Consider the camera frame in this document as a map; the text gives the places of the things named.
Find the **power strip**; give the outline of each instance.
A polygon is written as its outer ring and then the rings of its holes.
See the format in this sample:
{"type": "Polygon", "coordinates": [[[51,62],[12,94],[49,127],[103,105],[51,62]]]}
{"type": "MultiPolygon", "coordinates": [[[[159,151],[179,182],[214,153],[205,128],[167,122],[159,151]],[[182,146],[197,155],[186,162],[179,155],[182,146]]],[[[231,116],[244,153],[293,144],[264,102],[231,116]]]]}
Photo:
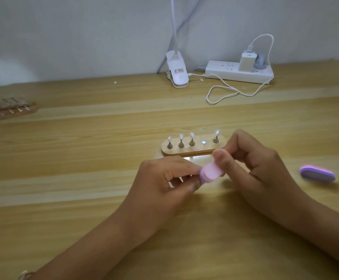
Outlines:
{"type": "Polygon", "coordinates": [[[251,72],[239,71],[240,63],[223,62],[223,61],[209,61],[205,71],[205,78],[217,78],[211,75],[217,75],[223,80],[252,82],[256,84],[269,84],[270,79],[273,78],[273,71],[270,65],[264,70],[252,69],[251,72]]]}

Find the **purple nail file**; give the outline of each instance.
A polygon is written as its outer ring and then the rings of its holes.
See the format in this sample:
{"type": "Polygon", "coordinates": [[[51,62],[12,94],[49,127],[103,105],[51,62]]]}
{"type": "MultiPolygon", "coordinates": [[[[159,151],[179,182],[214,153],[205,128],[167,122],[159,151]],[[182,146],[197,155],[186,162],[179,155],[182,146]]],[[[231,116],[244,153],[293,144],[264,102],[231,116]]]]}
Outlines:
{"type": "Polygon", "coordinates": [[[219,178],[224,172],[216,165],[215,162],[207,164],[200,171],[200,179],[203,183],[211,183],[219,178]]]}
{"type": "Polygon", "coordinates": [[[335,180],[335,175],[332,171],[313,165],[303,165],[301,167],[301,176],[326,183],[331,183],[335,180]]]}

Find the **wooden table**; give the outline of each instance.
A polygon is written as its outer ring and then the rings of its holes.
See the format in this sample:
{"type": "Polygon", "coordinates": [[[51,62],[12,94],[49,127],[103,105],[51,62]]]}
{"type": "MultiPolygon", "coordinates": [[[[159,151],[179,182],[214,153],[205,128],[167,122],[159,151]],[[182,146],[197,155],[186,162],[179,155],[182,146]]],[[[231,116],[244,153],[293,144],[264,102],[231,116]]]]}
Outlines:
{"type": "MultiPolygon", "coordinates": [[[[270,88],[215,106],[205,96],[220,82],[198,77],[185,89],[164,74],[0,87],[0,96],[26,95],[41,108],[0,122],[0,279],[39,268],[109,216],[140,162],[181,132],[229,137],[242,128],[275,148],[310,196],[339,211],[339,61],[274,70],[270,88]],[[303,164],[333,170],[337,183],[304,181],[303,164]]],[[[107,278],[339,279],[339,264],[257,213],[225,177],[203,186],[107,278]]]]}

